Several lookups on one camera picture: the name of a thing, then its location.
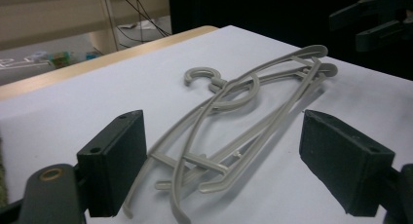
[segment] wooden table edge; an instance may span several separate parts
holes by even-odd
[[[201,26],[188,31],[177,33],[169,37],[148,42],[143,45],[132,47],[123,51],[119,51],[106,56],[101,56],[92,60],[87,60],[78,64],[60,68],[41,75],[33,76],[27,79],[13,82],[4,86],[0,86],[0,101],[18,96],[20,94],[33,92],[60,81],[82,75],[84,73],[96,70],[100,67],[128,59],[134,56],[141,56],[173,44],[189,40],[191,38],[201,36],[216,30],[214,26]]]

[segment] white surface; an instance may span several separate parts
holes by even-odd
[[[142,109],[147,145],[179,118],[211,96],[207,80],[183,85],[183,74],[196,66],[218,69],[231,80],[254,66],[297,48],[229,26],[195,39],[112,64],[37,92],[0,102],[0,136],[11,202],[23,195],[25,180],[40,168],[75,165],[76,153],[120,114]],[[345,214],[298,154],[303,108],[334,115],[396,152],[394,168],[412,163],[413,84],[329,57],[336,77],[294,109],[283,134],[275,134],[234,186],[224,192],[184,196],[183,210],[193,223],[381,223]],[[277,66],[286,69],[291,64]],[[238,112],[214,116],[191,151],[210,155],[284,101],[297,86],[288,81],[265,86]],[[176,154],[176,147],[171,154]],[[156,167],[135,196],[135,218],[122,211],[114,218],[88,223],[175,223],[169,194],[154,189],[171,170]]]

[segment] black wire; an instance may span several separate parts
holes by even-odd
[[[156,23],[152,20],[152,18],[149,17],[149,14],[146,12],[146,10],[145,10],[145,8],[143,7],[142,3],[141,3],[139,0],[136,0],[136,2],[140,5],[140,7],[142,8],[143,12],[144,12],[144,13],[146,14],[146,16],[150,19],[149,21],[150,21],[153,25],[155,25],[155,26],[157,27],[158,31],[159,31],[161,34],[163,34],[163,36],[170,36],[169,33],[167,33],[166,31],[164,31],[164,29],[162,29],[161,27],[158,27],[158,26],[156,25]]]
[[[137,16],[139,19],[139,33],[140,33],[140,38],[143,39],[143,28],[142,28],[142,18],[141,18],[141,12],[139,8],[139,3],[136,1],[136,7],[139,10],[139,15]]]
[[[141,43],[151,42],[151,41],[143,41],[143,40],[133,39],[133,38],[129,37],[121,28],[119,28],[119,27],[116,27],[116,28],[118,28],[118,30],[119,30],[122,34],[124,34],[124,36],[125,36],[126,38],[128,38],[128,39],[130,39],[130,40],[132,40],[132,41],[137,41],[137,42],[141,42]]]
[[[126,47],[126,48],[130,48],[129,46],[125,46],[124,44],[119,43],[119,45]]]
[[[148,20],[148,21],[150,21],[157,29],[158,29],[158,31],[161,33],[161,35],[162,36],[169,36],[169,34],[167,33],[167,32],[165,32],[164,31],[164,29],[162,29],[162,28],[160,28],[158,25],[156,25],[156,23],[154,23],[150,18],[149,18],[149,15],[148,16],[145,16],[144,14],[142,14],[140,11],[139,11],[139,9],[137,9],[129,0],[125,0],[126,2],[128,2],[141,16],[143,16],[146,20]]]

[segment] black background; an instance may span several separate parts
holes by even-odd
[[[169,0],[172,32],[212,25],[234,25],[305,47],[325,45],[329,56],[413,80],[413,42],[400,40],[382,49],[356,51],[356,34],[378,25],[374,17],[330,31],[328,17],[358,0]],[[397,12],[398,20],[404,19]]]

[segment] white table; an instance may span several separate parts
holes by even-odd
[[[186,70],[208,66],[231,80],[254,66],[297,48],[228,26],[173,46],[119,61],[46,88],[0,102],[0,136],[10,202],[23,196],[26,179],[40,168],[77,164],[76,153],[120,114],[142,109],[148,148],[185,113],[211,97],[207,80],[189,88]],[[333,115],[396,152],[394,168],[412,163],[413,83],[331,57],[338,66],[314,98],[294,109],[283,134],[276,133],[232,188],[214,194],[194,191],[181,201],[193,223],[381,223],[352,217],[301,161],[302,109]],[[277,66],[286,69],[290,63]],[[210,155],[263,112],[277,107],[297,86],[285,81],[263,87],[239,112],[214,116],[191,151]],[[179,149],[170,150],[176,155]],[[132,203],[135,218],[122,211],[88,223],[175,223],[169,194],[154,182],[170,178],[156,167]]]

